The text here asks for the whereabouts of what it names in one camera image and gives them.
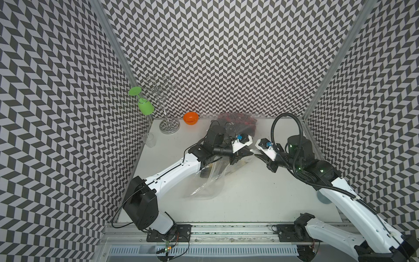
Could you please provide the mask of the red black plaid shirt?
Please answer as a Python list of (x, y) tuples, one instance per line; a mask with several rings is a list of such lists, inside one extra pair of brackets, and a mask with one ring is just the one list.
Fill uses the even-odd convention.
[(226, 122), (234, 124), (237, 131), (250, 130), (255, 132), (257, 120), (249, 114), (240, 112), (225, 112), (218, 115), (217, 120), (223, 125)]

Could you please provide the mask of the clear plastic vacuum bag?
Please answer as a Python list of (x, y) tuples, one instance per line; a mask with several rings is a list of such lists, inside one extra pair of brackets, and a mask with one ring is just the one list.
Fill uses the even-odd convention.
[[(255, 132), (250, 130), (237, 131), (234, 124), (231, 122), (226, 122), (223, 125), (223, 123), (220, 123), (217, 119), (212, 120), (210, 126), (216, 124), (225, 127), (230, 135), (246, 133), (254, 138), (256, 134), (256, 130)], [(189, 198), (208, 200), (219, 195), (223, 190), (225, 177), (232, 173), (226, 172), (226, 167), (228, 167), (226, 161), (220, 161), (206, 167), (203, 170), (199, 168), (199, 171), (193, 176), (193, 182), (191, 183), (192, 188), (189, 190)]]

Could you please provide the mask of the yellow plaid shirt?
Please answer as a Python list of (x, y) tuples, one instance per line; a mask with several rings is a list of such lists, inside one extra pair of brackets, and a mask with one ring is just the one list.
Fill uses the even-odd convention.
[(233, 165), (228, 165), (228, 167), (226, 167), (226, 172), (236, 172), (239, 169), (243, 168), (245, 165), (250, 164), (254, 160), (254, 158), (255, 157), (253, 155), (244, 157), (238, 160)]

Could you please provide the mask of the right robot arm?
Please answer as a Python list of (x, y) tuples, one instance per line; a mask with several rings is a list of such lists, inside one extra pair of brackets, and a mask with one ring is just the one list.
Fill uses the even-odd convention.
[(369, 207), (329, 162), (315, 157), (310, 140), (294, 135), (285, 151), (266, 138), (256, 142), (257, 158), (268, 170), (289, 168), (298, 180), (313, 187), (333, 203), (358, 230), (350, 233), (304, 213), (294, 222), (299, 238), (308, 236), (333, 246), (358, 262), (408, 262), (419, 250), (413, 235), (403, 235)]

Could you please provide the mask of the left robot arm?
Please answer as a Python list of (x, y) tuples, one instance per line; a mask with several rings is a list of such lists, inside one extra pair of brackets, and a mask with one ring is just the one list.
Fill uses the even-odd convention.
[(196, 174), (218, 160), (236, 164), (251, 156), (253, 137), (249, 134), (230, 136), (226, 128), (215, 125), (206, 135), (184, 151), (183, 157), (145, 179), (134, 177), (128, 185), (122, 209), (138, 230), (148, 228), (167, 234), (175, 226), (174, 220), (159, 210), (158, 200), (185, 178)]

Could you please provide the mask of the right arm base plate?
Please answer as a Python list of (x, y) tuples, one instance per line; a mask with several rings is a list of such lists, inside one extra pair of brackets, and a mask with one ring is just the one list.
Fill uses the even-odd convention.
[(274, 231), (278, 235), (280, 242), (321, 242), (310, 237), (305, 227), (294, 224), (277, 224)]

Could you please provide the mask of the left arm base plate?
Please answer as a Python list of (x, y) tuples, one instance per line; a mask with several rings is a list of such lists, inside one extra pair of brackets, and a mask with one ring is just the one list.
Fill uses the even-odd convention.
[(147, 242), (189, 242), (191, 239), (191, 224), (175, 224), (167, 233), (161, 234), (159, 231), (150, 229), (147, 233)]

